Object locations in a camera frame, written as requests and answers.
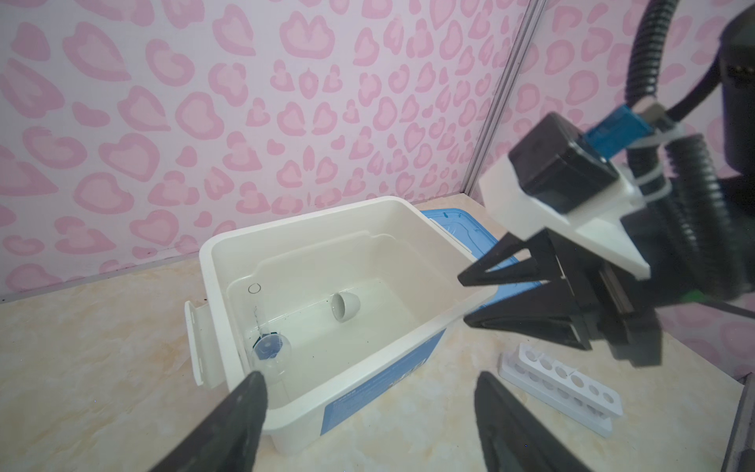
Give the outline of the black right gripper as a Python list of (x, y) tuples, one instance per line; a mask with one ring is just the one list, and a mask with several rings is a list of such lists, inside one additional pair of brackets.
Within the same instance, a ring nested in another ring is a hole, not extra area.
[(457, 278), (466, 287), (548, 282), (465, 316), (469, 328), (583, 351), (603, 340), (635, 368), (662, 364), (662, 328), (634, 276), (552, 230), (527, 240), (505, 234)]

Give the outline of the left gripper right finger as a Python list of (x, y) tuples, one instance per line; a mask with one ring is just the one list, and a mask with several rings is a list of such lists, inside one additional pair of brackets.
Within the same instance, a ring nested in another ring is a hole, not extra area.
[(483, 371), (479, 375), (474, 393), (474, 408), (487, 470), (590, 470), (494, 374)]

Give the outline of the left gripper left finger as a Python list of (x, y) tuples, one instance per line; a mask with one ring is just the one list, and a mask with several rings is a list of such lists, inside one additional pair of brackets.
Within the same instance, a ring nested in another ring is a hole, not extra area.
[(255, 371), (153, 470), (251, 471), (268, 404), (265, 377)]

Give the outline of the small clear watch glass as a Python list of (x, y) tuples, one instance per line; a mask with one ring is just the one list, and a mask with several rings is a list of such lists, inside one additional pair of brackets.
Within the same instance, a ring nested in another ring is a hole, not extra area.
[(292, 358), (289, 340), (279, 332), (262, 334), (251, 348), (252, 366), (270, 384), (281, 382)]

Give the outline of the small cylinder blue hexagonal base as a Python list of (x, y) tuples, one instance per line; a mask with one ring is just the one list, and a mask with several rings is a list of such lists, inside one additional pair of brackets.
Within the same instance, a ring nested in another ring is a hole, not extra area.
[(265, 303), (263, 302), (263, 287), (258, 283), (252, 283), (248, 287), (248, 292), (253, 300), (253, 315), (258, 328), (258, 339), (252, 343), (251, 353), (255, 366), (261, 370), (275, 372), (279, 375), (282, 372), (282, 364), (279, 359), (283, 342), (278, 334), (274, 334), (267, 323), (265, 314)]

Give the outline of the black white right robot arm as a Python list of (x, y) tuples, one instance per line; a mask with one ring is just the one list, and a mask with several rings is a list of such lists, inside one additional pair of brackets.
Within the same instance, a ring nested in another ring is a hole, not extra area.
[(754, 289), (754, 12), (723, 29), (677, 104), (658, 102), (674, 1), (650, 2), (624, 102), (587, 131), (547, 114), (480, 179), (506, 228), (458, 277), (530, 289), (468, 314), (470, 328), (663, 361), (658, 310), (720, 308)]

